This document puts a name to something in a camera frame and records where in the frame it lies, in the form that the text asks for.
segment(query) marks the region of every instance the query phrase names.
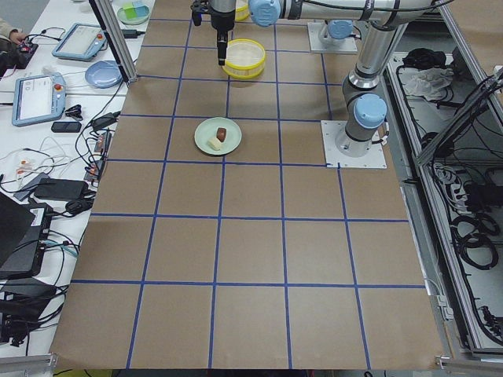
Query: person's hand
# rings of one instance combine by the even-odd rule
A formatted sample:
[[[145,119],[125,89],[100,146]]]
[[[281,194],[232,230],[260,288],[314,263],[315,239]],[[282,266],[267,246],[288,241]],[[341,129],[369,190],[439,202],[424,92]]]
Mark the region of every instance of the person's hand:
[[[17,45],[21,44],[21,42],[28,37],[28,34],[20,33],[17,30],[12,30],[9,34],[9,39],[16,43]]]

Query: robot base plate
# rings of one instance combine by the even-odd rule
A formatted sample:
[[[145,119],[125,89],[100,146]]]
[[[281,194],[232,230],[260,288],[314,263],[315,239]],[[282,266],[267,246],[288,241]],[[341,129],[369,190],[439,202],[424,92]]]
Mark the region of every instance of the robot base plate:
[[[344,55],[355,55],[358,53],[354,38],[341,39],[336,44],[322,43],[319,38],[320,30],[325,25],[322,22],[308,22],[307,30],[309,43],[313,53],[340,53]]]
[[[362,169],[386,169],[383,147],[381,144],[372,144],[370,150],[362,157],[350,157],[344,155],[336,147],[336,136],[346,126],[346,121],[322,120],[321,131],[323,133],[323,146],[325,148],[325,161],[327,167],[357,167]],[[373,140],[379,140],[376,132]]]

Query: black laptop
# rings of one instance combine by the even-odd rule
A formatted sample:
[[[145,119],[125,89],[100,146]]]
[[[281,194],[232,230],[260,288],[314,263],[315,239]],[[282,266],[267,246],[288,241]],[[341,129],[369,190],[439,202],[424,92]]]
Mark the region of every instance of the black laptop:
[[[40,272],[51,217],[46,203],[18,204],[0,192],[0,279]]]

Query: white plate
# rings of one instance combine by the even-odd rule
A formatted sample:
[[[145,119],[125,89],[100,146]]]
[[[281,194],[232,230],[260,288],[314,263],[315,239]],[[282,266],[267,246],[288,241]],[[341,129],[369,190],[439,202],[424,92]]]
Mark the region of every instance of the white plate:
[[[226,139],[222,143],[222,149],[215,151],[207,143],[212,137],[217,136],[217,129],[219,127],[225,128],[227,130]],[[237,148],[241,142],[241,128],[232,120],[227,118],[210,118],[203,121],[196,128],[194,133],[194,141],[197,147],[207,153],[208,155],[221,156],[232,152]]]

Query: white table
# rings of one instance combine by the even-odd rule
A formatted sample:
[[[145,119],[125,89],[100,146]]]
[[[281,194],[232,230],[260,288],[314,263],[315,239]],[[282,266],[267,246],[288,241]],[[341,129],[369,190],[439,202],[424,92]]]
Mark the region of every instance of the white table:
[[[13,95],[11,93],[0,93],[0,101],[12,101]],[[67,96],[67,107],[73,106],[75,104],[81,104],[83,106],[83,125],[86,125],[91,118],[103,107],[106,101],[110,97],[106,96],[83,96],[83,95],[70,95]],[[116,112],[120,110],[123,106],[124,97],[115,97],[111,104],[106,108],[106,112]],[[65,151],[65,154],[71,159],[77,157],[75,151],[75,136],[76,134],[55,134],[50,131],[52,122],[39,123],[31,126],[15,127],[12,126],[11,120],[12,108],[9,106],[0,106],[0,159],[6,156],[11,151],[16,151],[21,148],[32,148],[39,150],[40,145],[45,137],[52,137]],[[81,138],[79,140],[79,150],[83,152],[85,150],[84,141]],[[47,139],[44,142],[44,152],[55,156],[62,154],[61,150],[54,141]],[[7,159],[0,160],[0,173],[4,174],[4,181],[10,181],[15,178],[15,170],[19,166],[22,159],[29,159],[34,165],[38,165],[42,162],[45,156],[39,155],[33,152],[16,152],[13,153]],[[66,169],[60,176],[60,172],[64,169],[59,167],[51,173],[52,178],[63,178],[72,180],[82,180],[85,174],[85,163],[79,159],[71,164],[71,166]],[[28,183],[31,177],[24,180],[24,183]],[[8,190],[16,190],[17,184],[10,183],[3,185],[2,187]],[[47,201],[47,203],[53,207],[54,210],[63,211],[66,202],[61,201]],[[86,228],[87,222],[89,220],[90,211],[83,212],[74,218],[61,218],[56,217],[53,219],[51,224],[51,229],[57,232],[63,233],[70,237],[76,243],[79,241],[84,229]],[[63,238],[50,235],[50,239],[53,240],[63,240]],[[54,249],[53,251],[48,251],[44,254],[42,269],[39,275],[35,276],[36,279],[43,281],[47,284],[54,284],[57,274],[60,271],[62,262],[61,251],[59,249]],[[70,254],[65,255],[64,268],[60,279],[57,281],[57,285],[65,285],[70,283],[72,278],[73,269],[75,267],[75,258]],[[43,315],[52,313],[61,303],[63,298],[55,298],[47,306]],[[47,326],[52,323],[56,323],[57,319],[45,324]],[[43,353],[48,353],[50,344],[53,341],[54,333],[56,327],[47,328],[43,331],[33,331],[30,334],[30,346],[29,354],[38,355]],[[13,347],[9,344],[0,345],[0,357],[14,357],[14,356],[24,356],[25,354],[25,344],[19,348]]]
[[[117,11],[125,0],[115,0],[112,6]],[[144,4],[153,7],[154,0],[144,0]],[[75,23],[82,24],[96,24],[97,19],[92,12],[83,12],[81,9],[89,7],[87,2],[72,2],[70,0],[50,0],[47,7],[44,9],[39,20],[36,22],[31,33],[38,34],[42,30],[49,27],[62,27],[68,30]],[[122,28],[134,28],[139,31],[145,31],[148,22],[139,25],[123,25]],[[59,36],[61,31],[58,29],[48,30],[47,35]],[[116,88],[98,89],[92,87],[85,80],[85,70],[92,64],[99,60],[115,60],[112,51],[108,47],[105,51],[100,51],[92,61],[78,61],[78,60],[64,60],[53,57],[52,51],[57,44],[49,38],[35,37],[34,42],[39,44],[39,48],[31,59],[26,69],[16,70],[13,74],[12,71],[7,71],[5,77],[0,80],[0,92],[13,92],[17,79],[29,77],[34,75],[42,75],[44,71],[59,72],[64,75],[67,83],[67,94],[86,94],[86,95],[112,95],[115,93]],[[133,60],[138,58],[140,53],[141,44],[143,43],[143,36],[136,39],[127,39],[126,44]],[[125,96],[127,87],[119,91],[118,95]]]

